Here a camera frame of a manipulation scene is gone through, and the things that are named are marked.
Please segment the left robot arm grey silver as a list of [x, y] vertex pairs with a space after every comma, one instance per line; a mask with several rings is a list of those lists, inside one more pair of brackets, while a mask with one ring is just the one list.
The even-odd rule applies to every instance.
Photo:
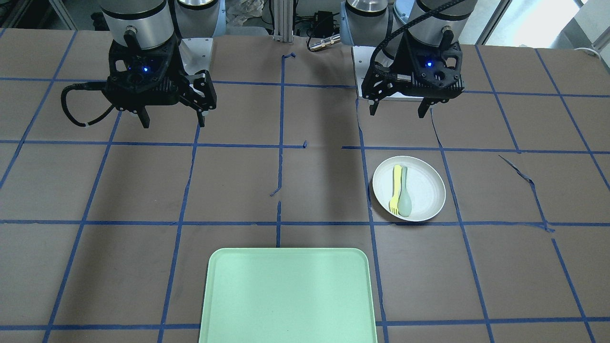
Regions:
[[340, 9], [344, 45], [368, 46], [362, 98], [375, 115], [379, 103], [397, 93], [421, 100], [423, 118], [434, 104], [465, 89], [459, 37], [475, 0], [345, 0]]

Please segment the right robot arm grey silver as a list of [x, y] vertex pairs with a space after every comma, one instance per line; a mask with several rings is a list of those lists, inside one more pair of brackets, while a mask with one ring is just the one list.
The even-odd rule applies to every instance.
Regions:
[[102, 93], [150, 126], [148, 106], [181, 103], [198, 125], [216, 108], [213, 39], [226, 32], [224, 0], [101, 0], [113, 41]]

